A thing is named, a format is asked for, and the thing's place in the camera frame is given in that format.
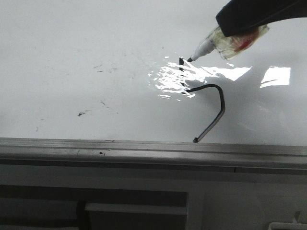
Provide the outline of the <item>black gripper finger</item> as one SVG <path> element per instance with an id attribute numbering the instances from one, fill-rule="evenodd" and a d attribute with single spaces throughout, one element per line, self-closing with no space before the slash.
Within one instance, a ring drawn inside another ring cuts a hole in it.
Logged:
<path id="1" fill-rule="evenodd" d="M 305 0 L 231 0 L 216 15 L 229 37 L 269 23 L 307 16 Z"/>

